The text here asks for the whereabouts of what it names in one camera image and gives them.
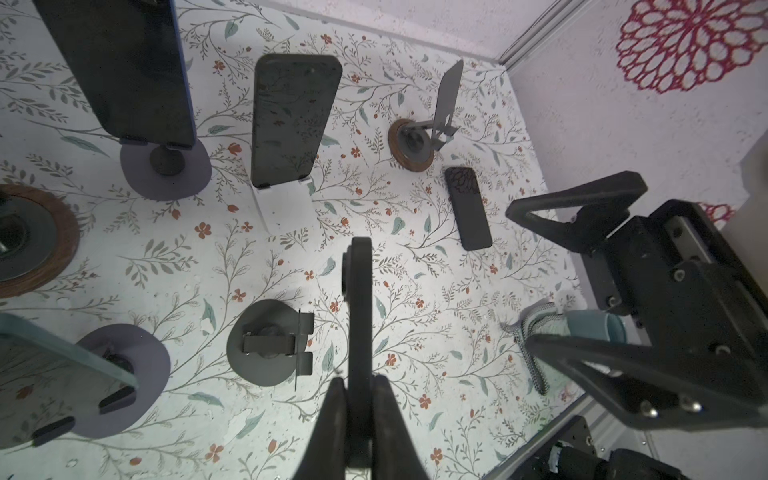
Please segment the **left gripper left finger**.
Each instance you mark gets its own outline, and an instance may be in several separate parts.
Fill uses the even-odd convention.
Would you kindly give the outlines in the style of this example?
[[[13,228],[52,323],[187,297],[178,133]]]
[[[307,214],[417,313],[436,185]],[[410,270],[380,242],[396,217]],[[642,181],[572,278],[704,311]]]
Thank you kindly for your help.
[[[334,378],[329,384],[306,451],[293,476],[294,479],[344,478],[347,412],[344,380]]]

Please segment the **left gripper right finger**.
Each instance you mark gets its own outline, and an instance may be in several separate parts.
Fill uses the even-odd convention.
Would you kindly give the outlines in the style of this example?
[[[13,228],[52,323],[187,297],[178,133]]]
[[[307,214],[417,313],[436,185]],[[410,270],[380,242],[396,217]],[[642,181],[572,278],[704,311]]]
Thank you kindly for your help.
[[[384,375],[372,380],[372,478],[427,480],[390,382]]]

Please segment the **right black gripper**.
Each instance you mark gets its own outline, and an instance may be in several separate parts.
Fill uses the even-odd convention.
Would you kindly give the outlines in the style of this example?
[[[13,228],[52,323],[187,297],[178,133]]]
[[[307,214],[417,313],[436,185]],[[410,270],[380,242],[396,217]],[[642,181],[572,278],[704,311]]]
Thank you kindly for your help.
[[[647,191],[639,173],[623,171],[510,203],[509,220],[585,254],[598,305],[631,317],[647,338],[641,346],[542,336],[536,350],[630,428],[765,428],[766,295],[689,202],[670,200],[609,236]],[[577,210],[571,222],[537,215],[568,208]]]

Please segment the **black phone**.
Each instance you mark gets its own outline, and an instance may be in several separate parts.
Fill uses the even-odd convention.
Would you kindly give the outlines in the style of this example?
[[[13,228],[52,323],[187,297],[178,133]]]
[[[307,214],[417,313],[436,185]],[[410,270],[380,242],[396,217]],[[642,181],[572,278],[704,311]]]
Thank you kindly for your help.
[[[96,355],[24,318],[1,315],[3,450],[71,432],[114,383]]]
[[[444,176],[462,247],[465,251],[490,248],[492,235],[474,170],[449,167]]]
[[[349,311],[347,458],[350,469],[372,465],[372,241],[354,237],[343,255],[342,294]]]
[[[251,182],[257,189],[310,176],[343,67],[331,55],[267,54],[255,67]]]
[[[196,142],[171,1],[37,1],[35,7],[102,128],[124,141]]]

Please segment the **dark grey round stand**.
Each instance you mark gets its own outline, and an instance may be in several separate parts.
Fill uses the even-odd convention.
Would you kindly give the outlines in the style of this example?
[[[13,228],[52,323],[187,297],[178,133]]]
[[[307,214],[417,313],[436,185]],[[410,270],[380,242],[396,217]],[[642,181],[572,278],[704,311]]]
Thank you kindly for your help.
[[[226,355],[231,369],[260,387],[313,374],[307,341],[314,333],[312,313],[267,299],[246,308],[229,334]]]

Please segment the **purple grey round stand front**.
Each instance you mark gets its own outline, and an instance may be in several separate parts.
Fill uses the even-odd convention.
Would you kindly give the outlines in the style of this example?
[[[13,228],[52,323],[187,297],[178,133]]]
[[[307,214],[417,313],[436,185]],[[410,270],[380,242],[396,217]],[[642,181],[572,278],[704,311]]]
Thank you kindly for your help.
[[[77,345],[96,355],[115,383],[96,395],[95,411],[76,420],[73,432],[88,439],[103,439],[127,431],[166,387],[171,367],[167,348],[132,324],[100,327]]]

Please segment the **white phone stand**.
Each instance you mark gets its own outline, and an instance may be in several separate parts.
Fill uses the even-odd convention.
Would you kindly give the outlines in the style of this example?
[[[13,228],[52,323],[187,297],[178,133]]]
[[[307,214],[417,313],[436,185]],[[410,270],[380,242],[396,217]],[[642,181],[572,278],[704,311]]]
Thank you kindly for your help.
[[[309,228],[315,220],[310,198],[312,180],[307,177],[266,188],[253,188],[256,205],[266,232],[270,236]]]

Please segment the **wood base stand right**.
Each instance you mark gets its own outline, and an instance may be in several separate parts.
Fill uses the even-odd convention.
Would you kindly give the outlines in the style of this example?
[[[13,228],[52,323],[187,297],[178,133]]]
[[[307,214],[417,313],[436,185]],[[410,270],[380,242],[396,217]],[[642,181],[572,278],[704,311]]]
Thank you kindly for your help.
[[[416,122],[399,119],[388,131],[388,143],[393,158],[411,172],[423,172],[434,161],[434,155],[452,138],[458,128],[452,125],[464,62],[459,60],[443,76],[432,119]]]

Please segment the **grey round stand back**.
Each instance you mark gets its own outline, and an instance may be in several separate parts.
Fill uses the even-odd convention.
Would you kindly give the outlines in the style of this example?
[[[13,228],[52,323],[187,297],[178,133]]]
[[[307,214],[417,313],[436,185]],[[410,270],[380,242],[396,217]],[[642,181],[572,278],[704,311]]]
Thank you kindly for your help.
[[[206,188],[212,176],[210,157],[200,140],[189,149],[122,143],[120,165],[129,186],[155,201],[192,197]]]

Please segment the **teal ceramic cup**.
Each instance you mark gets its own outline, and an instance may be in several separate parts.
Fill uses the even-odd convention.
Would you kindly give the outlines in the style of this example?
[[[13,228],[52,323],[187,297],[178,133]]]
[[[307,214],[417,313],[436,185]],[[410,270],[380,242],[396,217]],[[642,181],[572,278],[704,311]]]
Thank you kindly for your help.
[[[563,313],[571,336],[625,344],[623,320],[601,310],[572,310]]]

